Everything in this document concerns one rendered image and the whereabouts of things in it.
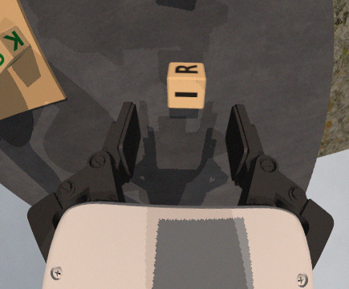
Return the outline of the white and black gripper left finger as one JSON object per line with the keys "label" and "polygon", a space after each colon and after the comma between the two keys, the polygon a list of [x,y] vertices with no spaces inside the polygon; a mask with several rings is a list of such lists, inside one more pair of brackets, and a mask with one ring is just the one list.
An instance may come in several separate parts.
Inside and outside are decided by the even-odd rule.
{"label": "white and black gripper left finger", "polygon": [[55,193],[29,208],[27,219],[46,263],[56,228],[68,208],[90,201],[126,203],[122,185],[133,177],[140,136],[136,105],[124,102],[102,150],[90,155],[87,166],[63,181]]}

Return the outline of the tan flat mat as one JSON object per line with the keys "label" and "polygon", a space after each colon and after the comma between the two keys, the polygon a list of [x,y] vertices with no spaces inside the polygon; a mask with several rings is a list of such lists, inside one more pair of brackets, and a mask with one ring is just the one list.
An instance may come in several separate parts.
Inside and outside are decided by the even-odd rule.
{"label": "tan flat mat", "polygon": [[16,25],[30,48],[0,74],[0,120],[66,99],[19,0],[0,0],[0,33]]}

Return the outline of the tan wooden letter block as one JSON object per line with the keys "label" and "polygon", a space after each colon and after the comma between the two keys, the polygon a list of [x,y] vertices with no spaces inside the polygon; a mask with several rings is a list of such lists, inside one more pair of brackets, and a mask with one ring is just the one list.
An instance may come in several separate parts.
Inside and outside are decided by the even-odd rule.
{"label": "tan wooden letter block", "polygon": [[13,65],[30,48],[16,25],[0,33],[0,74]]}
{"label": "tan wooden letter block", "polygon": [[205,84],[202,63],[170,63],[167,76],[168,107],[202,109]]}

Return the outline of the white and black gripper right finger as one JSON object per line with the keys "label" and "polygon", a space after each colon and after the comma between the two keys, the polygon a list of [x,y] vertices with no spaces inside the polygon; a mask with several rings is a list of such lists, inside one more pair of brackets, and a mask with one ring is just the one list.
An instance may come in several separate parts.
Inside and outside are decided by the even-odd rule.
{"label": "white and black gripper right finger", "polygon": [[225,142],[232,181],[242,188],[238,206],[274,206],[296,215],[306,235],[314,270],[333,230],[333,217],[307,199],[301,187],[278,171],[277,161],[264,154],[244,104],[231,108]]}

